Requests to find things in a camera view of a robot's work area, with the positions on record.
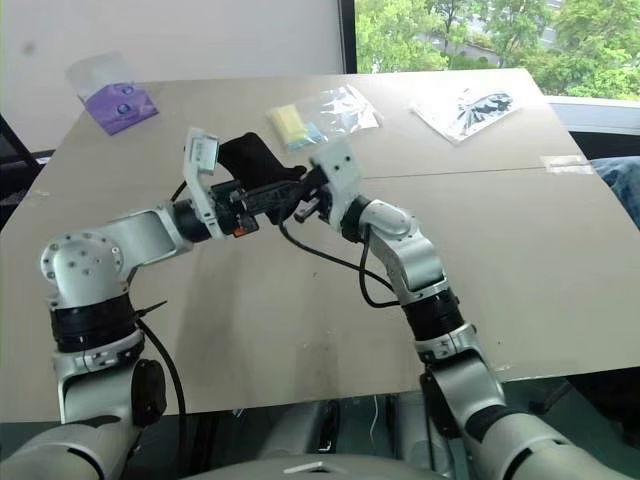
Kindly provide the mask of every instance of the plastic bag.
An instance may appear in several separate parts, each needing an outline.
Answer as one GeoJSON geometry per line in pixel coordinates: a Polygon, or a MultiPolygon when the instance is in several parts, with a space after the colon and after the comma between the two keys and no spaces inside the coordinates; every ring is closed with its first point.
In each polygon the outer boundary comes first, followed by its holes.
{"type": "Polygon", "coordinates": [[[66,73],[87,112],[109,135],[158,113],[120,53],[86,58],[66,73]]]}
{"type": "Polygon", "coordinates": [[[411,111],[454,145],[519,108],[514,97],[502,90],[467,88],[458,95],[439,93],[429,100],[412,103],[411,111]]]}
{"type": "Polygon", "coordinates": [[[381,124],[371,103],[350,85],[274,108],[268,115],[290,152],[381,124]]]}

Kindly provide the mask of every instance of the tree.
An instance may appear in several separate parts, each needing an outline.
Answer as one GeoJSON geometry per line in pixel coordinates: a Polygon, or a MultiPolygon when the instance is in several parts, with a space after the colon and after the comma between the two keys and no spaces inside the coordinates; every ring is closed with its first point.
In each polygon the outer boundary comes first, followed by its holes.
{"type": "Polygon", "coordinates": [[[356,0],[358,71],[441,70],[446,59],[427,41],[438,18],[420,0],[356,0]]]}
{"type": "Polygon", "coordinates": [[[565,50],[589,45],[640,52],[639,0],[566,0],[555,22],[556,43],[565,50]]]}
{"type": "Polygon", "coordinates": [[[473,4],[469,0],[435,0],[427,2],[427,6],[442,19],[444,51],[448,53],[451,40],[464,39],[467,31],[464,22],[471,18],[473,4]]]}
{"type": "Polygon", "coordinates": [[[566,0],[553,49],[522,55],[551,95],[640,98],[640,1],[566,0]]]}
{"type": "Polygon", "coordinates": [[[485,31],[500,57],[499,67],[512,64],[518,51],[536,48],[540,35],[549,24],[547,0],[485,0],[480,15],[486,18],[485,31]]]}

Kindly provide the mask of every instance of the purple package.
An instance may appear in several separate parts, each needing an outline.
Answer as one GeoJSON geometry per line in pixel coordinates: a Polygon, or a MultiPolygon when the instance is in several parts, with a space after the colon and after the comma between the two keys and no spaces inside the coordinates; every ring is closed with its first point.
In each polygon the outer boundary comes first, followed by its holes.
{"type": "Polygon", "coordinates": [[[86,100],[84,106],[109,135],[158,113],[147,92],[134,83],[107,85],[86,100]]]}
{"type": "Polygon", "coordinates": [[[158,113],[117,52],[74,63],[67,70],[67,79],[87,112],[109,135],[158,113]]]}

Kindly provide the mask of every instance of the white sticker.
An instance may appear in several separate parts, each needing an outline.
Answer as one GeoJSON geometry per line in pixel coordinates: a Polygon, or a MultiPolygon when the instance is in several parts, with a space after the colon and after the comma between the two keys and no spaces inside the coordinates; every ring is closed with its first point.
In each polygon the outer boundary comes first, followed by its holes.
{"type": "Polygon", "coordinates": [[[592,175],[595,170],[583,155],[552,155],[540,157],[547,172],[592,175]]]}

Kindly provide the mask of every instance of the yellow object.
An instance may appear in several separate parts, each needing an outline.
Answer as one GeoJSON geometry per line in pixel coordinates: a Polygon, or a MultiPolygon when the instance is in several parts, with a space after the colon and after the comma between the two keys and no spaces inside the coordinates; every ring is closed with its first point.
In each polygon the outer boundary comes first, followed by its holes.
{"type": "Polygon", "coordinates": [[[271,118],[285,145],[309,138],[309,131],[304,126],[300,113],[294,104],[275,109],[271,113],[271,118]]]}

